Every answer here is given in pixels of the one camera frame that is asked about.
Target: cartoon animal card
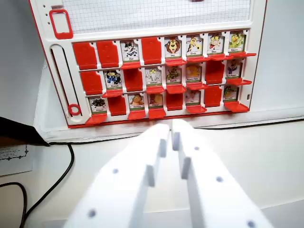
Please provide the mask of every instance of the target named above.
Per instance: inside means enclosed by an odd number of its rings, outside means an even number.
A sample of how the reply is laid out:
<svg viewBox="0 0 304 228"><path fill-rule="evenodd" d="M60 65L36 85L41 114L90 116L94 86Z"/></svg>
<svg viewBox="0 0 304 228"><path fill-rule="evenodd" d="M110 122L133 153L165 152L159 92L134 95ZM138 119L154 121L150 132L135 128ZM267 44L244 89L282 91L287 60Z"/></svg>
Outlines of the cartoon animal card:
<svg viewBox="0 0 304 228"><path fill-rule="evenodd" d="M101 96L89 97L92 114L106 113L105 100Z"/></svg>
<svg viewBox="0 0 304 228"><path fill-rule="evenodd" d="M186 91L186 106L199 105L200 104L200 90L189 90Z"/></svg>
<svg viewBox="0 0 304 228"><path fill-rule="evenodd" d="M230 33L229 37L229 53L243 52L245 49L246 35L243 31L235 31Z"/></svg>
<svg viewBox="0 0 304 228"><path fill-rule="evenodd" d="M201 67L198 64L190 64L186 66L186 83L194 83L201 81Z"/></svg>
<svg viewBox="0 0 304 228"><path fill-rule="evenodd" d="M203 39L199 35L191 35L186 37L187 53L186 56L201 56L203 50Z"/></svg>
<svg viewBox="0 0 304 228"><path fill-rule="evenodd" d="M216 55L222 54L224 48L224 38L222 34L219 33L209 33L208 34L208 48L207 54L208 55Z"/></svg>
<svg viewBox="0 0 304 228"><path fill-rule="evenodd" d="M181 57L181 41L177 37L165 37L165 58Z"/></svg>
<svg viewBox="0 0 304 228"><path fill-rule="evenodd" d="M224 89L223 102L237 101L238 99L238 87L235 85L226 85Z"/></svg>
<svg viewBox="0 0 304 228"><path fill-rule="evenodd" d="M143 94L128 95L130 111L144 110Z"/></svg>
<svg viewBox="0 0 304 228"><path fill-rule="evenodd" d="M181 83L181 69L179 67L166 66L166 83L167 85Z"/></svg>
<svg viewBox="0 0 304 228"><path fill-rule="evenodd" d="M149 109L163 108L162 94L148 94Z"/></svg>
<svg viewBox="0 0 304 228"><path fill-rule="evenodd" d="M138 45L133 40L120 41L123 54L123 62L134 62L139 60Z"/></svg>
<svg viewBox="0 0 304 228"><path fill-rule="evenodd" d="M157 68L145 68L146 85L147 86L161 86L162 72Z"/></svg>
<svg viewBox="0 0 304 228"><path fill-rule="evenodd" d="M106 70L104 71L104 79L106 84L106 89L122 89L123 84L121 76L116 70Z"/></svg>
<svg viewBox="0 0 304 228"><path fill-rule="evenodd" d="M226 79L241 77L242 63L239 59L227 60Z"/></svg>

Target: cow character card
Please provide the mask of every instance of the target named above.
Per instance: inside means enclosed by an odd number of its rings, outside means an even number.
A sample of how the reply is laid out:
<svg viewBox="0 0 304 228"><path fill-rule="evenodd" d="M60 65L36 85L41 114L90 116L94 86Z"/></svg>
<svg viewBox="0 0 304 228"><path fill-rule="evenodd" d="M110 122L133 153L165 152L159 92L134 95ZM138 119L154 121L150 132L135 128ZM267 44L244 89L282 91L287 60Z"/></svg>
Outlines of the cow character card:
<svg viewBox="0 0 304 228"><path fill-rule="evenodd" d="M166 83L167 85L181 83L181 69L177 66L166 67Z"/></svg>
<svg viewBox="0 0 304 228"><path fill-rule="evenodd" d="M222 34L219 33L209 33L208 34L208 48L207 54L208 55L216 55L222 54L224 48L224 38Z"/></svg>
<svg viewBox="0 0 304 228"><path fill-rule="evenodd" d="M245 39L246 35L243 31L231 32L229 37L229 53L243 52L245 49Z"/></svg>
<svg viewBox="0 0 304 228"><path fill-rule="evenodd" d="M187 36L187 53L188 57L201 56L203 50L203 39L199 35Z"/></svg>
<svg viewBox="0 0 304 228"><path fill-rule="evenodd" d="M162 72L157 68L145 68L146 85L147 86L161 86Z"/></svg>
<svg viewBox="0 0 304 228"><path fill-rule="evenodd" d="M149 109L163 108L162 94L148 94Z"/></svg>
<svg viewBox="0 0 304 228"><path fill-rule="evenodd" d="M89 97L92 114L106 113L105 100L101 96Z"/></svg>
<svg viewBox="0 0 304 228"><path fill-rule="evenodd" d="M104 71L104 79L106 84L106 89L122 89L123 84L121 76L116 70Z"/></svg>
<svg viewBox="0 0 304 228"><path fill-rule="evenodd" d="M181 57L181 41L177 37L165 38L165 58Z"/></svg>
<svg viewBox="0 0 304 228"><path fill-rule="evenodd" d="M138 45L133 40L120 41L122 47L123 62L134 62L139 60Z"/></svg>

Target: red flip-down tile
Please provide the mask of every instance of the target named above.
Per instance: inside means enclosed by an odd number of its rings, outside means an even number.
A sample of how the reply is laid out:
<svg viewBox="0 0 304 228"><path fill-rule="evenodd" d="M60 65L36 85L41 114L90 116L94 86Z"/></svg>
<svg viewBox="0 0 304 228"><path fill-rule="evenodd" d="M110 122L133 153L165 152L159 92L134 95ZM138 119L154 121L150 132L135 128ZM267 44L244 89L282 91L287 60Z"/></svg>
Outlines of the red flip-down tile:
<svg viewBox="0 0 304 228"><path fill-rule="evenodd" d="M126 69L135 69L135 68L140 68L141 67L141 63L140 61L137 62L131 62L131 63L124 63L121 67L122 70L126 70Z"/></svg>
<svg viewBox="0 0 304 228"><path fill-rule="evenodd" d="M102 94L102 84L100 75L95 71L80 72L81 81L86 95Z"/></svg>
<svg viewBox="0 0 304 228"><path fill-rule="evenodd" d="M210 58L205 58L204 56L196 56L196 57L187 57L187 62L189 63L199 63L209 61Z"/></svg>
<svg viewBox="0 0 304 228"><path fill-rule="evenodd" d="M165 90L161 85L147 86L147 94L161 94L162 92L165 92Z"/></svg>
<svg viewBox="0 0 304 228"><path fill-rule="evenodd" d="M180 58L166 59L166 65L169 67L185 65L187 61Z"/></svg>
<svg viewBox="0 0 304 228"><path fill-rule="evenodd" d="M102 68L118 67L118 50L112 41L96 42L99 60Z"/></svg>
<svg viewBox="0 0 304 228"><path fill-rule="evenodd" d="M146 117L145 110L131 111L128 120L140 120Z"/></svg>
<svg viewBox="0 0 304 228"><path fill-rule="evenodd" d="M145 65L162 63L162 44L157 37L142 38L142 48Z"/></svg>
<svg viewBox="0 0 304 228"><path fill-rule="evenodd" d="M108 98L108 97L116 97L121 96L123 94L122 89L113 89L113 90L107 90L102 97Z"/></svg>
<svg viewBox="0 0 304 228"><path fill-rule="evenodd" d="M166 112L163 108L155 108L149 110L149 119L159 119L166 116Z"/></svg>
<svg viewBox="0 0 304 228"><path fill-rule="evenodd" d="M95 49L88 42L73 43L76 62L80 70L97 68Z"/></svg>
<svg viewBox="0 0 304 228"><path fill-rule="evenodd" d="M232 56L225 56L225 54L212 55L212 56L209 56L209 58L210 58L210 60L214 60L214 61L222 61L222 60L233 59Z"/></svg>
<svg viewBox="0 0 304 228"><path fill-rule="evenodd" d="M104 121L106 121L107 114L102 113L102 114L94 114L88 121L85 123L86 125L92 125L92 124L100 124Z"/></svg>
<svg viewBox="0 0 304 228"><path fill-rule="evenodd" d="M166 102L168 111L181 110L183 104L183 94L166 93Z"/></svg>
<svg viewBox="0 0 304 228"><path fill-rule="evenodd" d="M204 108L201 105L190 105L187 106L186 109L191 114L204 113L207 111L207 108Z"/></svg>
<svg viewBox="0 0 304 228"><path fill-rule="evenodd" d="M218 107L222 99L222 90L218 85L205 89L205 107Z"/></svg>
<svg viewBox="0 0 304 228"><path fill-rule="evenodd" d="M167 85L167 91L169 94L182 94L187 91L187 89L182 84Z"/></svg>
<svg viewBox="0 0 304 228"><path fill-rule="evenodd" d="M109 97L108 104L111 116L126 115L125 99L123 96Z"/></svg>
<svg viewBox="0 0 304 228"><path fill-rule="evenodd" d="M245 51L243 52L238 52L238 53L230 53L230 56L233 58L242 58L242 57L249 57L249 56L256 56L256 53L246 53Z"/></svg>
<svg viewBox="0 0 304 228"><path fill-rule="evenodd" d="M200 90L209 88L209 85L203 84L202 82L187 83L186 86L190 90Z"/></svg>
<svg viewBox="0 0 304 228"><path fill-rule="evenodd" d="M243 80L241 77L240 78L232 78L232 79L227 79L226 80L227 84L232 84L235 86L243 86L243 85L250 85L252 83L252 81L248 81L248 80Z"/></svg>
<svg viewBox="0 0 304 228"><path fill-rule="evenodd" d="M244 113L249 111L249 108L247 106L241 104L238 101L225 102L224 106L234 113Z"/></svg>
<svg viewBox="0 0 304 228"><path fill-rule="evenodd" d="M224 64L220 61L208 61L205 77L207 84L221 84L223 82L224 68Z"/></svg>
<svg viewBox="0 0 304 228"><path fill-rule="evenodd" d="M138 68L123 70L123 76L128 92L143 90L143 74Z"/></svg>

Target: black cable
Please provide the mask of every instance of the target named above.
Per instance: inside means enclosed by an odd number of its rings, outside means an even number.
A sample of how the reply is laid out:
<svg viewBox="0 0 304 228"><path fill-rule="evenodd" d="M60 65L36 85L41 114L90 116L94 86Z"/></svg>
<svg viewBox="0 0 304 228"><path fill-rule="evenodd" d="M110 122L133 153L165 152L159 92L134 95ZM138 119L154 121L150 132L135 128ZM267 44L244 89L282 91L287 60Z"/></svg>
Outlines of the black cable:
<svg viewBox="0 0 304 228"><path fill-rule="evenodd" d="M5 183L5 184L1 184L1 187L4 186L8 186L8 185L18 185L23 193L23 212L22 212L22 217L21 217L21 224L19 228L23 228L25 221L27 220L27 218L29 217L30 213L52 192L52 190L54 190L55 187L57 187L57 185L64 179L64 177L69 173L69 171L71 170L73 164L74 164L74 159L75 159L75 155L74 155L74 151L72 148L72 145L70 143L67 144L70 153L71 153L71 162L69 164L69 166L67 167L66 171L62 174L62 176L56 181L56 183L26 212L27 210L27 204L28 204L28 196L27 196L27 192L24 188L24 186L18 182L10 182L10 183Z"/></svg>

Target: grid paper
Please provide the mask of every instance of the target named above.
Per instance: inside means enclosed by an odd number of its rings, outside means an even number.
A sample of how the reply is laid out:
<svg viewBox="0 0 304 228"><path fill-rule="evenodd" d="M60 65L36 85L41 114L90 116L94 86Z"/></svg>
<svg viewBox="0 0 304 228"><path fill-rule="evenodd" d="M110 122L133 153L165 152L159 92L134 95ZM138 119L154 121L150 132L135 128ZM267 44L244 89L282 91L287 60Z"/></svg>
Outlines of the grid paper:
<svg viewBox="0 0 304 228"><path fill-rule="evenodd" d="M250 0L63 0L74 34L249 19Z"/></svg>

